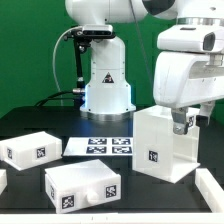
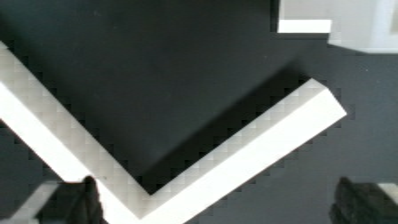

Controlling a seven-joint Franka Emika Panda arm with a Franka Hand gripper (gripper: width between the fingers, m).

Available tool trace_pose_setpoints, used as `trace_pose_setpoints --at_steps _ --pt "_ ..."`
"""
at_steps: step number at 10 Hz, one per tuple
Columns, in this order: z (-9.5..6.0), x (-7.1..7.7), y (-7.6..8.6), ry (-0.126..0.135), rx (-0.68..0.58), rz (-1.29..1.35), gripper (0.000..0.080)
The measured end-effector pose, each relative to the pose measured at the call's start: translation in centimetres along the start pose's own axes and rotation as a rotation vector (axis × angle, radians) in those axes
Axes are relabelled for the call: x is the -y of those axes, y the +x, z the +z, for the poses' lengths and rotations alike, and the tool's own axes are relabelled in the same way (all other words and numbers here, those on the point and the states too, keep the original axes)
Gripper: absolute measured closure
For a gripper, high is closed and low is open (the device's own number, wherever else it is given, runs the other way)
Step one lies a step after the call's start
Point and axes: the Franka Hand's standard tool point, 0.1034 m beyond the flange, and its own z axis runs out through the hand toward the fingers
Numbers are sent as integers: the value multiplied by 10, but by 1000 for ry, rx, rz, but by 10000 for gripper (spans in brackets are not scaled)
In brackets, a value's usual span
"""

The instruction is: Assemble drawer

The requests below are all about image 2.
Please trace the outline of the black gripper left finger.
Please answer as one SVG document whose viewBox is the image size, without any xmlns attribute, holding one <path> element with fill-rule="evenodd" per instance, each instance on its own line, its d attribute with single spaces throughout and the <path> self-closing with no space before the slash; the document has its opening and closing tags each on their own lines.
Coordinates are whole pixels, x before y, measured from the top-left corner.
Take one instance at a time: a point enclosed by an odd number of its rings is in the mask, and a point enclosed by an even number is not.
<svg viewBox="0 0 398 224">
<path fill-rule="evenodd" d="M 104 224 L 95 181 L 62 183 L 35 215 L 38 224 Z"/>
</svg>

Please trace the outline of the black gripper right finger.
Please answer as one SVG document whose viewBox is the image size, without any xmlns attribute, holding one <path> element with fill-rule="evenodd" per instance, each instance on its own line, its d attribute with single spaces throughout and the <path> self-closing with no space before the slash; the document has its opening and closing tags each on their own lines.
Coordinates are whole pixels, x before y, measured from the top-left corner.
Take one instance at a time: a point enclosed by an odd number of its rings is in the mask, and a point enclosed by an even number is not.
<svg viewBox="0 0 398 224">
<path fill-rule="evenodd" d="M 398 184 L 339 179 L 328 212 L 332 224 L 398 224 Z"/>
</svg>

